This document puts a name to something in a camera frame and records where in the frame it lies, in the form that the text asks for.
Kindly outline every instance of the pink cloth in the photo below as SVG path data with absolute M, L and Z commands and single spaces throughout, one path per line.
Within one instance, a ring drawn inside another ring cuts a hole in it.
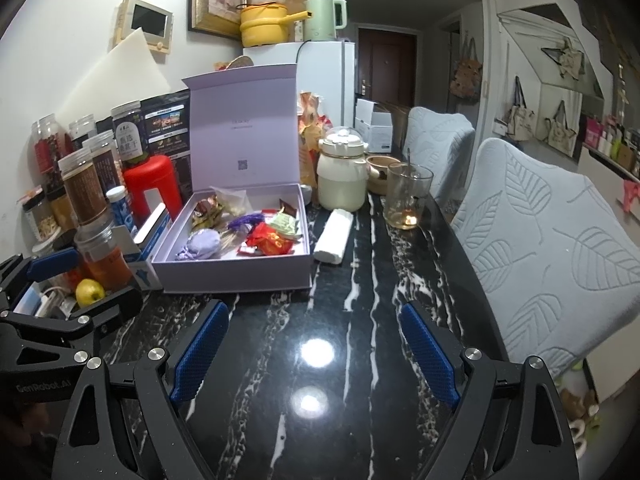
M 635 198 L 640 198 L 640 184 L 625 180 L 625 203 L 622 206 L 625 213 L 631 212 L 631 203 Z

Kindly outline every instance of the tabletop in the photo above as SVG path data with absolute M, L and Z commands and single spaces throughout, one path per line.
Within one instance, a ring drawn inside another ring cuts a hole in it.
M 409 300 L 464 345 L 506 358 L 482 287 L 435 202 L 408 232 L 387 226 L 382 207 L 369 195 L 343 262 L 314 263 L 311 290 L 154 292 L 105 352 L 110 363 L 136 360 L 167 346 L 212 298 L 227 304 L 228 333 L 198 395 L 180 409 L 218 480 L 412 478 L 449 411 L 402 339 L 398 314 Z M 309 209 L 313 242 L 327 218 Z M 131 413 L 144 446 L 140 412 Z

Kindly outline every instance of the refrigerator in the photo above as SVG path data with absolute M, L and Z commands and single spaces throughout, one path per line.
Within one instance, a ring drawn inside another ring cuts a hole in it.
M 309 41 L 252 46 L 244 54 L 256 65 L 295 63 L 298 93 L 322 98 L 320 111 L 334 126 L 353 127 L 355 44 L 346 41 Z

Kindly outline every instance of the ceramic bowl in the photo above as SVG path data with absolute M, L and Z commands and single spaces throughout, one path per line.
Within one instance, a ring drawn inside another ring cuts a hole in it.
M 374 178 L 374 171 L 369 175 L 367 180 L 367 189 L 376 195 L 386 195 L 386 174 L 387 168 L 390 164 L 400 162 L 398 159 L 392 156 L 386 155 L 372 155 L 367 157 L 367 162 L 374 169 L 380 172 L 380 176 Z

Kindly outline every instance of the clear glass cup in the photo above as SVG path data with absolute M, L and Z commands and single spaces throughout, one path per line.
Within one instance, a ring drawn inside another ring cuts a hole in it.
M 383 215 L 391 227 L 414 229 L 427 204 L 433 172 L 412 164 L 396 162 L 388 168 L 386 202 Z

